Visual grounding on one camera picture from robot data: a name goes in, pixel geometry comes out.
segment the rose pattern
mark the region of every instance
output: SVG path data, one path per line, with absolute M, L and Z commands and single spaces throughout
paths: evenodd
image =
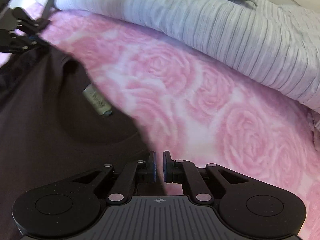
M 308 210 L 300 236 L 319 239 L 320 153 L 305 107 L 154 30 L 83 11 L 51 20 L 43 37 L 83 62 L 100 91 L 136 119 L 158 164 L 170 150 L 290 190 Z M 166 189 L 181 194 L 180 186 Z

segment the white striped comforter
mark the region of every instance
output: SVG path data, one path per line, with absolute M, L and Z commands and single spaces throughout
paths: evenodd
M 57 0 L 56 5 L 159 30 L 320 112 L 320 15 L 255 1 L 258 7 L 229 0 Z

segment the dark fabric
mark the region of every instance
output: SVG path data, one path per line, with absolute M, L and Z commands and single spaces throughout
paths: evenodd
M 148 157 L 130 117 L 114 107 L 110 116 L 97 114 L 82 94 L 90 83 L 81 64 L 54 47 L 13 56 L 0 68 L 1 240 L 20 238 L 11 208 L 25 191 Z

